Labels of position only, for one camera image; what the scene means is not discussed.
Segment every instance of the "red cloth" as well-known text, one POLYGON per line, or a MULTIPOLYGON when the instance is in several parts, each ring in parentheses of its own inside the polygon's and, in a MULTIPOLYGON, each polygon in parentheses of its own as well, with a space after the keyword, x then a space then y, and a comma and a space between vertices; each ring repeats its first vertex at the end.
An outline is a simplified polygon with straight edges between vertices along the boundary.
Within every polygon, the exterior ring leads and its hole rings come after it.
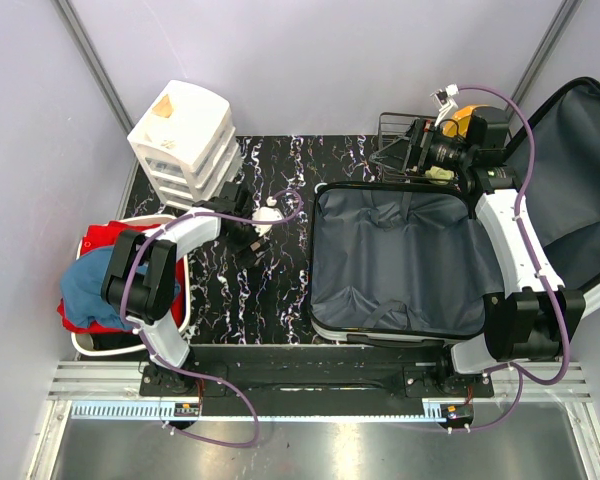
MULTIPOLYGON (((108 245, 113 245, 116 243, 118 239, 118 235, 124 230, 136 230, 136 231, 144 231, 150 228, 154 228, 159 226, 156 225, 146 225, 146 226, 134 226, 127 225, 122 222, 111 221, 108 225, 91 225, 87 229, 87 234, 82 237, 82 242, 80 243, 80 255, 84 255, 85 253, 89 253, 91 250, 100 247, 106 247, 108 245)), ((176 325, 179 327, 182 325, 182 321, 184 320, 184 289, 185 289, 185 278, 184 278, 184 260, 180 260, 176 264, 176 280, 180 284, 180 293, 173 301, 171 305, 171 315, 173 316, 176 325)), ((117 328, 107 328, 99 325, 97 322, 93 322, 89 328, 78 328, 73 325, 65 316, 64 316, 64 303, 60 300, 60 305, 58 305, 57 312, 62 317, 62 325, 64 328, 74 333, 118 333, 123 332, 124 330, 119 330, 117 328)))

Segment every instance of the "wire rack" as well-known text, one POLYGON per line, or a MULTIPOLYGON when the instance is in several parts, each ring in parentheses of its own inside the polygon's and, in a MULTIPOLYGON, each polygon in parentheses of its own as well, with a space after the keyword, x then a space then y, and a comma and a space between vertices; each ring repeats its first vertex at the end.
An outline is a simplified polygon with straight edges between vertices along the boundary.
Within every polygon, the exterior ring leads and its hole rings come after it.
MULTIPOLYGON (((377 149, 391 145, 400 137, 404 137, 409 126, 416 118, 436 120, 430 115, 417 115, 412 113, 383 112, 378 118, 378 144, 377 149)), ((430 179, 419 175, 402 173, 386 165, 378 164, 378 178, 384 183, 430 183, 430 179)))

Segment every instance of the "blue cloth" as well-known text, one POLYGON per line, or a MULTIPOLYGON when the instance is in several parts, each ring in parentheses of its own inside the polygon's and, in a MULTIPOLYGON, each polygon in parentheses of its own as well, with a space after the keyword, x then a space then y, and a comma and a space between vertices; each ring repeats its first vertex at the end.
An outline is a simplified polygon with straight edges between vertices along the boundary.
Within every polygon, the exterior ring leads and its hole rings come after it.
MULTIPOLYGON (((132 328, 120 320, 120 315, 111 305, 100 298, 112 254, 113 246, 96 248, 78 258, 60 280, 65 317, 76 327, 89 328, 93 322, 97 322, 107 328, 132 328)), ((146 271, 146 265, 138 267, 139 274, 146 271)), ((176 282, 173 298, 178 293, 180 284, 176 282)))

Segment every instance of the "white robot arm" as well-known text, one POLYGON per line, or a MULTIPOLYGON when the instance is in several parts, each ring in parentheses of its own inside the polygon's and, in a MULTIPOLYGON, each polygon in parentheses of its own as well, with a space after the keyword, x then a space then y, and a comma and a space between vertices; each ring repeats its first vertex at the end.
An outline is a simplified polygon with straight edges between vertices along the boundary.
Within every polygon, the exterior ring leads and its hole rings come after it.
POLYGON ((237 256, 237 263, 244 267, 257 264, 268 250, 268 243, 263 238, 268 225, 253 226, 227 220, 236 217, 261 224, 282 220, 282 214, 276 208, 254 209, 246 187, 227 183, 219 197, 193 207, 180 217, 183 221, 145 232, 127 230, 116 242, 101 295, 119 309, 138 246, 155 236, 143 256, 143 262, 147 263, 146 274, 133 278, 127 312, 130 314, 128 319, 134 324, 134 333, 142 334, 148 350, 169 365, 182 366, 190 351, 178 332, 170 309, 176 262, 221 234, 226 236, 228 248, 237 256))
MULTIPOLYGON (((465 89, 487 91, 505 99, 481 86, 450 85, 438 90, 433 94, 440 112, 435 124, 416 118, 404 137, 370 158, 395 169, 397 164, 391 159, 404 157, 400 162, 403 174, 424 175, 432 167, 453 171, 470 215, 482 223, 491 239, 504 292, 485 298, 483 333, 451 349, 451 363, 460 374, 479 373, 515 359, 558 355, 565 339, 560 332, 562 319, 570 339, 585 307, 582 292, 564 288, 542 250, 524 196, 519 194, 524 194, 528 179, 523 184, 505 163, 509 121, 504 110, 475 107, 464 137, 443 134, 439 126, 443 121, 456 122, 460 132, 455 119, 443 119, 456 106, 452 97, 465 89)), ((530 153, 528 172, 533 171, 532 158, 530 153)))

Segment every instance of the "black marble table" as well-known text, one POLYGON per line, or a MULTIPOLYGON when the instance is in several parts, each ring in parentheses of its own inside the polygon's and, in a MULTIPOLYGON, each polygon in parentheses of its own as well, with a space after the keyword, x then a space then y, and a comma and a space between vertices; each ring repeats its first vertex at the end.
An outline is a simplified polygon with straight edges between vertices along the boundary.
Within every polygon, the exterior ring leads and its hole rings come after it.
MULTIPOLYGON (((314 187, 375 180, 376 169, 367 158, 376 148, 376 137, 242 137, 239 142, 245 160, 237 180, 252 186, 256 203, 290 188, 302 195, 304 209, 296 220, 273 228, 272 249, 258 267, 239 270, 218 241, 189 255, 192 310, 186 338, 192 344, 325 343, 306 310, 314 187)), ((138 169, 125 216, 149 215, 160 208, 138 169)))

